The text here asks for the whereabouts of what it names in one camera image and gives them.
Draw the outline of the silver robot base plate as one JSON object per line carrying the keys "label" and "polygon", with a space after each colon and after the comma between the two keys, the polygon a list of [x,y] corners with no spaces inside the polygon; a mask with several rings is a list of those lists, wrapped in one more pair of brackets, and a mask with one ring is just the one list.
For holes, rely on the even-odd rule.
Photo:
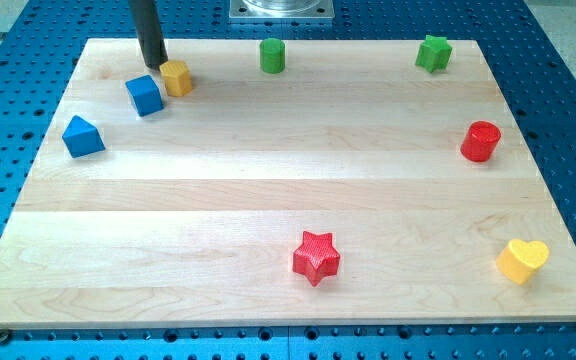
{"label": "silver robot base plate", "polygon": [[333,0],[231,0],[231,19],[332,19]]}

